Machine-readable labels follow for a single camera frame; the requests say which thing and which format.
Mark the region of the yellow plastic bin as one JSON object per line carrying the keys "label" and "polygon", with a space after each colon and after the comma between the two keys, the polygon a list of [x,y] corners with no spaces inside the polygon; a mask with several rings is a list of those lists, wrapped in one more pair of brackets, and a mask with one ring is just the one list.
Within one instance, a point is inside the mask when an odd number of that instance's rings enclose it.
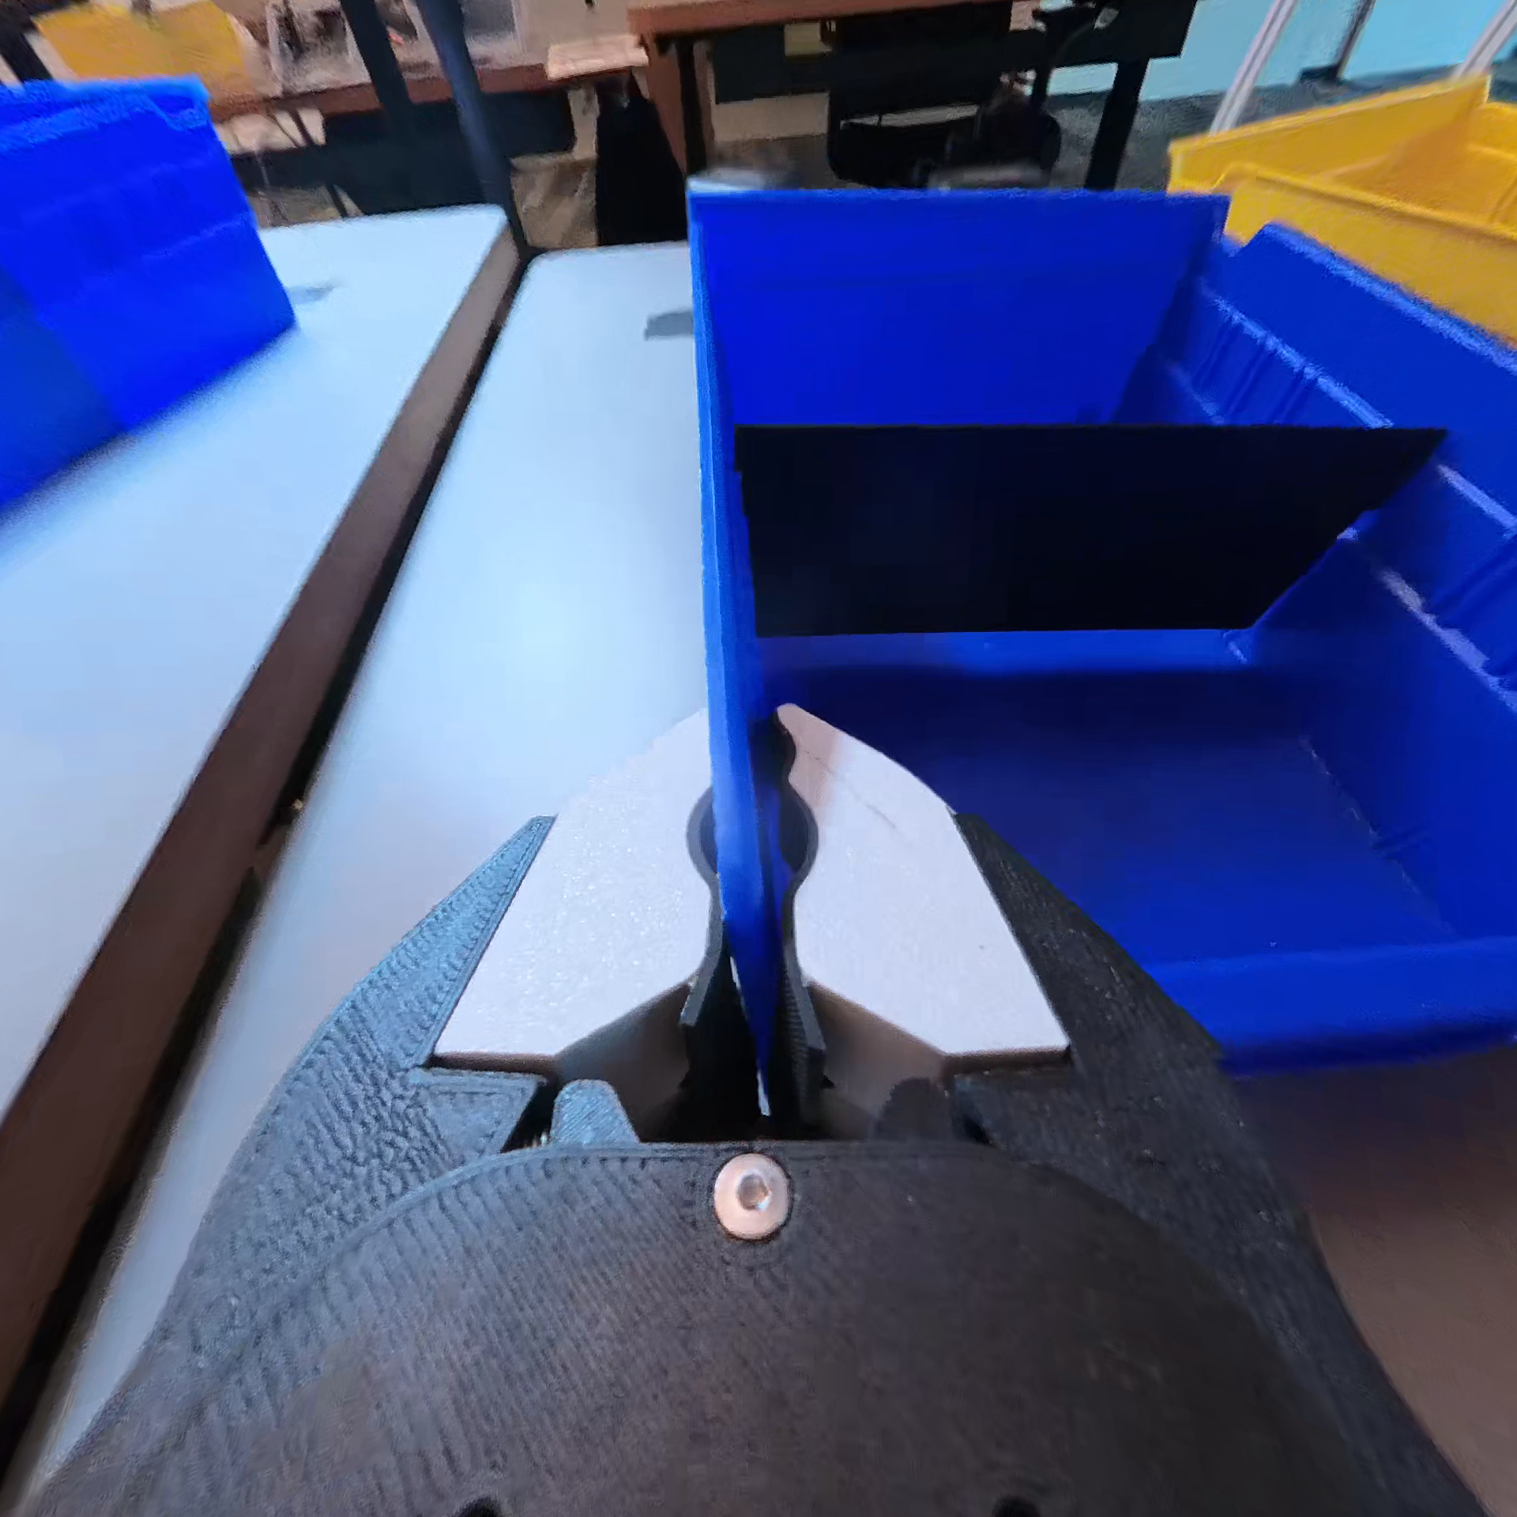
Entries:
{"label": "yellow plastic bin", "polygon": [[31,29],[68,82],[195,79],[215,99],[256,91],[242,29],[216,2],[71,2]]}
{"label": "yellow plastic bin", "polygon": [[1230,237],[1312,237],[1516,339],[1516,107],[1488,71],[1302,110],[1168,148],[1170,192],[1230,198]]}

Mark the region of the wooden top office desk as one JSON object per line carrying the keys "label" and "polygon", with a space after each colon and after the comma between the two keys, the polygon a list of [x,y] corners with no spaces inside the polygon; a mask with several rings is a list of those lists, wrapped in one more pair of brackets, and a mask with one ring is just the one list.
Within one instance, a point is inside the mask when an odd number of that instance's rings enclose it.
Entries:
{"label": "wooden top office desk", "polygon": [[628,2],[650,64],[671,59],[689,180],[711,175],[709,91],[699,50],[819,27],[821,62],[793,91],[823,91],[833,174],[872,188],[1049,186],[1061,126],[1049,104],[1066,67],[1113,65],[1084,186],[1116,185],[1149,65],[1184,53],[1198,2],[711,1]]}

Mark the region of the blue plastic bin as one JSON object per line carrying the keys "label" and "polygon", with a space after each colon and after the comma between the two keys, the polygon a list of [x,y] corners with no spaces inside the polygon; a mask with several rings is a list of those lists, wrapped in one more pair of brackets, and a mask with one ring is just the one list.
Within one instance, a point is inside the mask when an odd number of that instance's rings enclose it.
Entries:
{"label": "blue plastic bin", "polygon": [[778,990],[793,704],[1237,1071],[1513,1045],[1514,348],[1217,195],[688,214],[740,970]]}
{"label": "blue plastic bin", "polygon": [[293,327],[206,85],[4,87],[4,508]]}

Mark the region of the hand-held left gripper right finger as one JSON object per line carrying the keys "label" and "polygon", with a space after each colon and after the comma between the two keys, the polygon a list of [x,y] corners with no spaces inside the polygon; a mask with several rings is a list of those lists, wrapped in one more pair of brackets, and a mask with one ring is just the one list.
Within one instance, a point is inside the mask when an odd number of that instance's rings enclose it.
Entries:
{"label": "hand-held left gripper right finger", "polygon": [[1069,1059],[1071,1034],[936,789],[797,704],[774,713],[758,772],[783,1128],[867,1128],[904,1082]]}

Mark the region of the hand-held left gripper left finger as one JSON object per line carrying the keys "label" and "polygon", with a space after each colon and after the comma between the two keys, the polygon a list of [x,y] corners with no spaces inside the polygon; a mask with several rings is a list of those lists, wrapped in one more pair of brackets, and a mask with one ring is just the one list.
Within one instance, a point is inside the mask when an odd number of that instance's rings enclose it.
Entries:
{"label": "hand-held left gripper left finger", "polygon": [[559,809],[432,1048],[448,1069],[601,1080],[634,1120],[757,1115],[760,1077],[720,952],[700,708]]}

